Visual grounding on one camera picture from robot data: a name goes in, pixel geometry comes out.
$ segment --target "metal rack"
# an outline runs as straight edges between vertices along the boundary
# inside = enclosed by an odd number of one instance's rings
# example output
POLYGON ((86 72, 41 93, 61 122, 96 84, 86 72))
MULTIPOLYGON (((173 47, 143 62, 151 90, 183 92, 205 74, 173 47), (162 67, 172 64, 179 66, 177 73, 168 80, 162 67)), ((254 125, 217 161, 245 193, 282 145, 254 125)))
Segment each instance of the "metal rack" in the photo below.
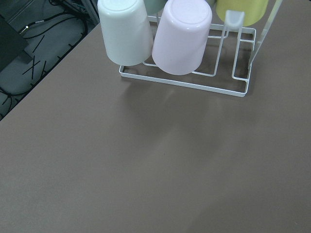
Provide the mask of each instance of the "metal rack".
MULTIPOLYGON (((275 19, 275 16, 279 10, 280 5, 282 4, 283 0, 276 0, 275 4, 270 12, 270 15, 268 17, 268 20, 259 36, 259 39, 256 40, 256 29, 254 28, 248 28, 248 27, 243 27, 243 17, 244 17, 244 12, 233 12, 235 13, 236 17, 229 18, 226 16, 224 25, 220 24, 211 24, 210 29, 215 30, 215 31, 220 31, 221 36, 214 36, 214 35, 209 35, 208 38, 215 38, 219 39, 219 47, 218 47, 218 54, 216 58, 216 64, 214 67, 214 72, 213 73, 204 73, 204 72, 198 72, 194 71, 193 74, 201 75, 202 78, 207 78, 207 77, 214 77, 217 74, 217 68, 220 60, 220 55, 223 47, 223 41, 228 38, 228 35, 230 32, 235 32, 237 33, 237 44, 236 44, 236 51, 235 51, 235 57, 234 57, 234 64, 232 68, 232 73, 231 73, 231 78, 234 80, 239 80, 239 81, 244 81, 245 82, 245 89, 244 91, 235 91, 235 90, 230 90, 230 89, 224 89, 224 88, 217 88, 214 86, 207 86, 207 85, 201 85, 201 84, 195 84, 195 83, 190 83, 190 82, 182 82, 182 81, 176 81, 176 80, 170 80, 170 79, 163 79, 159 77, 152 77, 152 76, 146 76, 146 75, 139 75, 139 74, 132 74, 132 73, 127 73, 125 72, 125 67, 120 66, 119 72, 122 77, 126 78, 133 78, 133 79, 139 79, 139 80, 146 80, 146 81, 152 81, 152 82, 157 82, 157 83, 166 83, 166 84, 172 84, 172 85, 177 85, 177 86, 184 86, 184 87, 189 87, 189 88, 194 88, 194 89, 200 89, 200 90, 205 90, 205 91, 211 91, 211 92, 217 92, 217 93, 222 93, 222 94, 227 94, 227 95, 232 95, 232 96, 237 96, 237 97, 244 97, 248 91, 249 83, 250 83, 250 76, 251 76, 251 70, 252 70, 252 65, 253 61, 275 19), (252 39, 241 39, 242 34, 248 34, 251 36, 252 39), (237 59, 239 55, 239 48, 240 48, 240 43, 245 42, 245 43, 250 43, 251 44, 251 52, 250 52, 250 57, 248 60, 248 73, 247 77, 238 77, 235 75, 236 71, 236 64, 237 64, 237 59)), ((160 18, 158 16, 149 16, 149 21, 150 22, 159 22, 160 18)), ((155 64, 150 64, 150 63, 143 63, 146 66, 151 66, 151 67, 156 67, 155 64)))

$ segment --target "gray floor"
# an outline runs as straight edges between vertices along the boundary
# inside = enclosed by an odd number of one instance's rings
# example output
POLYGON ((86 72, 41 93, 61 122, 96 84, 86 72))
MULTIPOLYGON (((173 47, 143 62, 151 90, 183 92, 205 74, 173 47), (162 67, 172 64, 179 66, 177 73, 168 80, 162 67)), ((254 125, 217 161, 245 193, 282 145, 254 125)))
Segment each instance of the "gray floor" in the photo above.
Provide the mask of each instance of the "gray floor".
MULTIPOLYGON (((40 21, 63 11, 63 7, 53 6, 48 0, 17 0, 14 2, 2 0, 0 3, 0 14, 16 31, 30 22, 40 21)), ((23 34, 23 37, 40 34, 53 24, 70 17, 73 16, 62 15, 50 21, 33 25, 23 34)), ((88 19, 88 32, 94 26, 88 19)), ((79 41, 84 28, 81 20, 72 18, 59 23, 40 36, 27 39, 29 46, 25 51, 35 57, 34 64, 36 65, 32 71, 29 68, 33 66, 33 61, 28 63, 22 56, 18 56, 0 72, 0 87, 12 94, 8 96, 0 92, 0 120, 25 96, 24 93, 30 91, 63 57, 70 49, 69 44, 74 45, 79 41)))

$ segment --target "floor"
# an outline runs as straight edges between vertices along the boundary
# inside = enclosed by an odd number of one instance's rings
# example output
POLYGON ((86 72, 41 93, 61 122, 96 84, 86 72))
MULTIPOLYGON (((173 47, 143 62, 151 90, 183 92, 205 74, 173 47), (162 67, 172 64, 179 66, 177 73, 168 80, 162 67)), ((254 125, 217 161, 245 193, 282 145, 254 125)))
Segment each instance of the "floor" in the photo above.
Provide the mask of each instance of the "floor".
MULTIPOLYGON (((76 6, 86 13, 82 5, 76 6)), ((1 1, 0 14, 16 31, 63 12, 67 14, 34 24, 22 34, 29 43, 25 51, 32 60, 26 62, 18 56, 0 72, 0 120, 95 27, 88 15, 77 18, 52 0, 1 1)))

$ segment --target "cup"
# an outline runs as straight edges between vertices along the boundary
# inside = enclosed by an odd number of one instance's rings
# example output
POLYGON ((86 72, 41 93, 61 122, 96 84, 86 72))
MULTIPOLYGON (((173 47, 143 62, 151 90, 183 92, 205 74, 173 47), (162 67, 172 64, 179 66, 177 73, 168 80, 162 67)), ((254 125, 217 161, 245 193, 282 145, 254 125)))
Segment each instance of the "cup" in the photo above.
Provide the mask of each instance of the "cup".
POLYGON ((167 0, 144 0, 147 14, 154 15, 164 8, 167 0))
POLYGON ((98 0, 98 11, 111 61, 134 66, 151 55, 153 37, 143 0, 98 0))
POLYGON ((205 0, 169 0, 155 35, 155 64, 175 75, 196 70, 202 62, 211 19, 205 0))
POLYGON ((216 13, 222 21, 225 21, 227 10, 244 11, 243 26, 249 26, 258 22, 267 9, 269 0, 217 0, 216 13))

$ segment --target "gray table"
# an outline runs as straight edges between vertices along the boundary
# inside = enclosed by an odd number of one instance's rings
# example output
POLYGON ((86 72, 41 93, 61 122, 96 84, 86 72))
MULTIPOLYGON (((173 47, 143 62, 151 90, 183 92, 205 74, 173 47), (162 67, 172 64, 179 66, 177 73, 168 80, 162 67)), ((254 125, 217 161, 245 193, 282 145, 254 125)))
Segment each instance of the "gray table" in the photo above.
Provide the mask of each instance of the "gray table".
POLYGON ((0 232, 311 232, 310 10, 245 98, 121 78, 96 27, 0 122, 0 232))

